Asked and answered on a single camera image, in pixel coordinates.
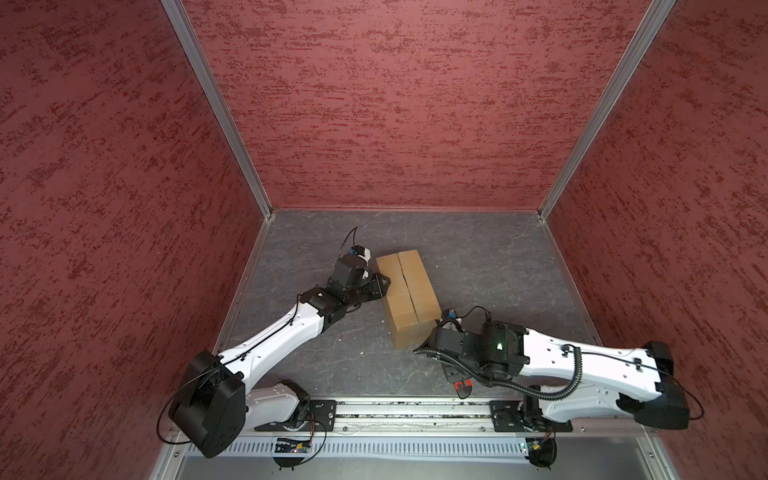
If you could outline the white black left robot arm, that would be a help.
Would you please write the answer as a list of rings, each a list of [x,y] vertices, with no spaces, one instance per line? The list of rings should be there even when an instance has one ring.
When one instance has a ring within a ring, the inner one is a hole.
[[[188,364],[164,410],[206,458],[225,451],[245,429],[301,423],[308,399],[292,382],[255,385],[293,351],[360,305],[385,297],[391,280],[371,269],[370,250],[355,245],[341,255],[325,286],[299,294],[289,311],[249,340],[222,353],[207,350]]]

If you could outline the brown cardboard express box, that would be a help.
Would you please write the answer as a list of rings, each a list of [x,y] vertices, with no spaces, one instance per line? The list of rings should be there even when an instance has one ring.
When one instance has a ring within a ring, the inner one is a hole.
[[[441,308],[417,250],[379,257],[379,273],[391,283],[383,298],[390,338],[396,350],[412,349],[427,340]]]

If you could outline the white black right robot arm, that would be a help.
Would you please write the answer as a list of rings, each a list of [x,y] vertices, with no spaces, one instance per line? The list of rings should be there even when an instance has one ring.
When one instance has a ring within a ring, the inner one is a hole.
[[[693,420],[663,342],[610,349],[492,320],[473,333],[446,317],[413,352],[439,362],[460,399],[475,385],[520,394],[516,401],[491,402],[498,431],[569,432],[583,418],[630,418],[679,431]]]

